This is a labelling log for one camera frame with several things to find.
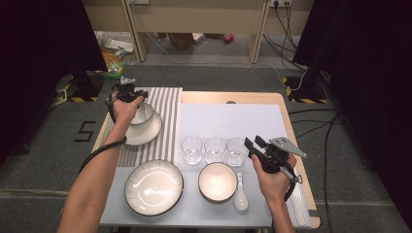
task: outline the human arm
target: human arm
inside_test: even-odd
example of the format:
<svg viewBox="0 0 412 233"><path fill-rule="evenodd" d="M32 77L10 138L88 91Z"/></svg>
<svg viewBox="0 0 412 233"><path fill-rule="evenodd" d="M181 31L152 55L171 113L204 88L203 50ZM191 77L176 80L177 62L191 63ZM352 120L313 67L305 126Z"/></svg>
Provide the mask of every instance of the human arm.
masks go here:
<svg viewBox="0 0 412 233"><path fill-rule="evenodd" d="M257 172L260 191L263 194L267 205L269 206L270 214L272 215L275 232L294 232L288 207L285 202L285 194L291 183L290 179L281 172L275 174L264 172L261 168L261 163L255 154L252 156L252 162L255 171ZM296 158L293 154L289 154L288 163L291 167L294 167L296 164Z"/></svg>
<svg viewBox="0 0 412 233"><path fill-rule="evenodd" d="M124 138L136 108L142 102L143 97L131 103L114 102L116 123L102 146ZM103 150L88 162L69 190L57 232L97 232L119 156L120 147L114 147Z"/></svg>

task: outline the hand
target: hand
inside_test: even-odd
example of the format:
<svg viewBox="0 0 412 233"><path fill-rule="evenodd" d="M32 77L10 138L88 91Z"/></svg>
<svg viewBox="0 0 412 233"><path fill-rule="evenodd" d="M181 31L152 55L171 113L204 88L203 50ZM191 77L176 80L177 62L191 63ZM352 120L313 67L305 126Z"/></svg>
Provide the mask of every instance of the hand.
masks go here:
<svg viewBox="0 0 412 233"><path fill-rule="evenodd" d="M115 100L113 102L114 108L113 111L116 116L116 121L125 121L127 123L130 123L131 120L134 119L136 115L136 109L137 107L144 101L143 96L137 97L135 100L133 100L130 103L123 102L121 100Z"/></svg>
<svg viewBox="0 0 412 233"><path fill-rule="evenodd" d="M291 183L290 179L282 172L275 174L268 174L264 172L261 168L260 160L258 160L258 157L255 154L252 155L252 162L257 172L260 191L266 199L268 205L270 206L272 204L284 203L285 194ZM289 154L288 163L291 167L294 167L296 164L296 158L291 153Z"/></svg>

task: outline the tableware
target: tableware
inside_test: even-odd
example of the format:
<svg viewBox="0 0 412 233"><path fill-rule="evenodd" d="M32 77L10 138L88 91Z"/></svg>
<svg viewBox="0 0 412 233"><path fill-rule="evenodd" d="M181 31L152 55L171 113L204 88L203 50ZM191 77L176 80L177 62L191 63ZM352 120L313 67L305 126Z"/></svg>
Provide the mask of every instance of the tableware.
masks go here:
<svg viewBox="0 0 412 233"><path fill-rule="evenodd" d="M243 174L237 173L237 190L234 196L234 206L239 211L245 211L248 209L249 203L246 198L245 191L243 190Z"/></svg>
<svg viewBox="0 0 412 233"><path fill-rule="evenodd" d="M249 152L245 147L245 140L242 138L229 139L226 144L226 149L226 162L232 167L239 167L240 165L242 165Z"/></svg>
<svg viewBox="0 0 412 233"><path fill-rule="evenodd" d="M181 148L184 160L189 165L195 165L202 159L203 142L199 137L190 135L182 140Z"/></svg>
<svg viewBox="0 0 412 233"><path fill-rule="evenodd" d="M143 145L153 140L161 130L162 120L154 111L154 115L144 123L131 124L126 132L128 145Z"/></svg>
<svg viewBox="0 0 412 233"><path fill-rule="evenodd" d="M224 163L206 165L199 175L199 190L211 202L222 203L230 199L236 190L236 174Z"/></svg>
<svg viewBox="0 0 412 233"><path fill-rule="evenodd" d="M206 162L224 162L224 151L226 150L226 143L224 139L214 137L206 140Z"/></svg>
<svg viewBox="0 0 412 233"><path fill-rule="evenodd" d="M133 120L131 120L132 124L140 124L144 123L149 120L152 115L154 114L154 108L152 105L147 103L141 103L139 108L136 110L136 115Z"/></svg>
<svg viewBox="0 0 412 233"><path fill-rule="evenodd" d="M175 165L165 160L152 160L133 170L126 181L124 194L136 213L158 216L176 205L183 188L183 176Z"/></svg>

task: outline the gray carpet floor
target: gray carpet floor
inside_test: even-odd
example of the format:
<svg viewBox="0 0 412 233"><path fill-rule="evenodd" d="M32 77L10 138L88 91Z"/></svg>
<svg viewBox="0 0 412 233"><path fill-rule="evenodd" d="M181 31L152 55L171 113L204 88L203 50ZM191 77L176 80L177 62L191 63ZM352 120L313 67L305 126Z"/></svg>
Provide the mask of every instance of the gray carpet floor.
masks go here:
<svg viewBox="0 0 412 233"><path fill-rule="evenodd" d="M280 77L299 76L286 69ZM135 78L137 86L178 86L183 90L278 92L284 95L291 113L299 147L308 154L304 166L311 184L322 224L314 230L328 232L324 186L325 138L336 104L290 102L270 68L227 68L204 66L127 66L124 76ZM57 85L62 88L69 77ZM0 232L54 232L60 220L65 192L90 153L107 114L103 103L114 81L104 82L96 102L66 102L55 106L44 118L29 143L30 152L9 156L0 167ZM84 131L79 130L85 121ZM379 178L363 163L348 125L339 118L327 140L327 201L335 232L410 232L382 186ZM27 191L38 190L38 193ZM110 232L101 227L100 232ZM171 232L171 229L132 229L132 232ZM238 232L230 229L204 229L204 232Z"/></svg>

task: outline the saucer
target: saucer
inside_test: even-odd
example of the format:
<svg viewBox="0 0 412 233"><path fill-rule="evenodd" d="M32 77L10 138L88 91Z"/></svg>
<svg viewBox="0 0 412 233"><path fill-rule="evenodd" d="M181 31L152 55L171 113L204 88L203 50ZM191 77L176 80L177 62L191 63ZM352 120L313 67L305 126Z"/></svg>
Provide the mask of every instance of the saucer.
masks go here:
<svg viewBox="0 0 412 233"><path fill-rule="evenodd" d="M145 108L145 112L141 113L139 111L139 109L136 110L136 116L133 120L131 120L131 124L141 124L141 123L145 123L147 120L149 120L152 115L154 114L154 107L152 107L152 105L150 104L146 104L146 103L142 103L140 104L141 107L139 108Z"/></svg>
<svg viewBox="0 0 412 233"><path fill-rule="evenodd" d="M172 163L152 160L128 177L124 194L128 205L143 216L158 216L172 209L182 196L182 173Z"/></svg>
<svg viewBox="0 0 412 233"><path fill-rule="evenodd" d="M206 200L221 203L233 196L237 185L233 169L221 162L208 164L199 175L200 193Z"/></svg>
<svg viewBox="0 0 412 233"><path fill-rule="evenodd" d="M131 146L143 145L153 140L160 132L162 121L154 111L153 116L141 124L131 124L126 132L126 143Z"/></svg>

